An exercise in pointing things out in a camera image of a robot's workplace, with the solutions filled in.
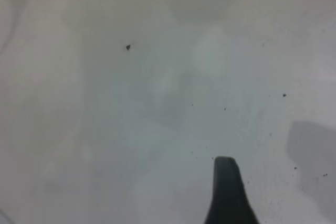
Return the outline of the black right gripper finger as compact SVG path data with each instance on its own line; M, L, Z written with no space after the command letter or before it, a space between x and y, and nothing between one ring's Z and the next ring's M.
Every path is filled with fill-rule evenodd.
M259 223L232 157L214 159L213 193L205 223Z

